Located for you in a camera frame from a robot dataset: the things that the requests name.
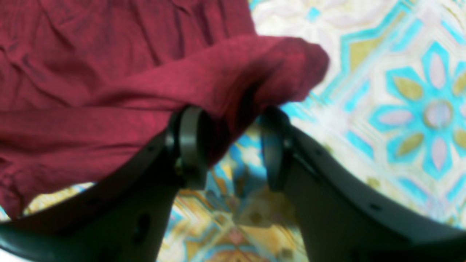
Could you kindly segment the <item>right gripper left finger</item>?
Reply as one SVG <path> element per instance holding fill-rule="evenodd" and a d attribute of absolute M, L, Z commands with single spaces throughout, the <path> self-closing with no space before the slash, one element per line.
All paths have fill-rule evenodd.
<path fill-rule="evenodd" d="M 1 224 L 1 261 L 156 261 L 177 193 L 205 187 L 211 126 L 203 109 L 186 107 L 95 186 Z"/>

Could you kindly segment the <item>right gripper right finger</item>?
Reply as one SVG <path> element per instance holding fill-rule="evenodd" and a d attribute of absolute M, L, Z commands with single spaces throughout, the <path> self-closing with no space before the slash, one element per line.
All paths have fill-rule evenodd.
<path fill-rule="evenodd" d="M 269 189 L 293 204 L 310 262 L 464 262 L 465 231 L 421 216 L 351 175 L 269 107 L 261 115 Z"/>

